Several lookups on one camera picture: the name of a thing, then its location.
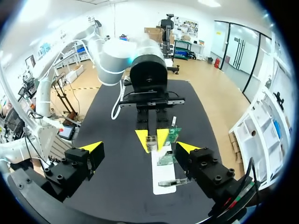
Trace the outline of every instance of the ceiling light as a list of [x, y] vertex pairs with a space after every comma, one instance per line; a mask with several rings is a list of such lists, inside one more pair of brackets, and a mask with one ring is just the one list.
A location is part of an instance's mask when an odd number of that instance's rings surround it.
[[54, 29], [59, 27], [63, 23], [63, 20], [54, 20], [52, 23], [48, 25], [48, 28]]
[[46, 14], [49, 0], [27, 0], [19, 14], [19, 20], [29, 22]]
[[10, 61], [11, 57], [12, 57], [12, 54], [9, 54], [9, 55], [6, 55], [5, 57], [3, 57], [1, 59], [1, 65], [2, 66], [6, 65]]
[[198, 0], [199, 3], [209, 7], [220, 7], [221, 5], [215, 0]]
[[30, 46], [37, 44], [39, 42], [40, 38], [35, 39], [33, 42], [30, 43]]

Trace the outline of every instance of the green circuit board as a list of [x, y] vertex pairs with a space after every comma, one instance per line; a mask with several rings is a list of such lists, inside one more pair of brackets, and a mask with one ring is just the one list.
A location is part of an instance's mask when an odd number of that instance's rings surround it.
[[170, 145], [171, 143], [176, 142], [178, 139], [178, 135], [181, 132], [182, 128], [181, 127], [174, 127], [174, 128], [169, 128], [169, 133], [165, 141], [165, 146]]

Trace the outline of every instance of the black mat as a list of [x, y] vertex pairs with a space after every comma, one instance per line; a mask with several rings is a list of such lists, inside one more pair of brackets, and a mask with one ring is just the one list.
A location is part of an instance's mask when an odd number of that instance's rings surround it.
[[[168, 110], [183, 128], [178, 140], [209, 147], [221, 159], [212, 127], [192, 86], [170, 80], [168, 90], [186, 97], [185, 105]], [[96, 217], [124, 222], [194, 224], [207, 218], [214, 202], [194, 182], [177, 187], [172, 194], [153, 194], [151, 156], [134, 132], [136, 109], [122, 108], [117, 120], [110, 118], [118, 94], [119, 86], [102, 86], [88, 110], [75, 145], [103, 141], [106, 157], [90, 182], [84, 182], [65, 203]], [[175, 171], [177, 178], [183, 177], [178, 164]]]

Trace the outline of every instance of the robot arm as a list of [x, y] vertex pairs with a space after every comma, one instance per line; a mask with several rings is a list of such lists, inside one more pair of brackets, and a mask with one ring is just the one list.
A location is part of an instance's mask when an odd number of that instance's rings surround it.
[[[148, 41], [148, 38], [142, 39], [139, 43], [126, 42], [119, 39], [111, 39], [104, 43], [97, 30], [94, 25], [90, 26], [85, 31], [75, 35], [73, 40], [69, 41], [69, 43], [54, 47], [35, 65], [33, 77], [40, 81], [36, 94], [36, 113], [43, 116], [43, 119], [29, 118], [23, 111], [0, 68], [0, 81], [3, 89], [16, 112], [25, 122], [28, 130], [27, 137], [32, 139], [32, 143], [35, 146], [36, 150], [29, 145], [29, 151], [32, 157], [39, 157], [40, 155], [41, 159], [47, 160], [53, 144], [61, 141], [57, 135], [59, 128], [62, 128], [61, 125], [49, 119], [51, 116], [50, 89], [54, 77], [52, 69], [61, 54], [72, 49], [75, 42], [81, 42], [84, 47], [88, 47], [89, 50], [86, 52], [93, 62], [94, 67], [97, 69], [98, 78], [107, 86], [117, 85], [121, 81], [125, 69], [131, 65], [137, 54], [158, 52], [158, 54], [161, 54], [160, 58], [162, 58], [162, 63], [164, 63], [163, 54], [161, 51], [157, 51], [157, 49], [159, 50], [157, 43], [150, 40], [151, 45], [148, 46], [148, 42], [144, 42], [144, 40]], [[70, 147], [68, 144], [62, 146], [64, 150]], [[29, 158], [30, 155], [24, 138], [0, 145], [0, 159], [11, 163], [18, 163]]]

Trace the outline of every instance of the trash can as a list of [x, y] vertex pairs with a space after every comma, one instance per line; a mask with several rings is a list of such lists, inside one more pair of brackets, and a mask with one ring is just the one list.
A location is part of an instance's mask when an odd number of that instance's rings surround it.
[[209, 64], [213, 64], [213, 58], [208, 57], [208, 58], [207, 58], [207, 62], [208, 62]]

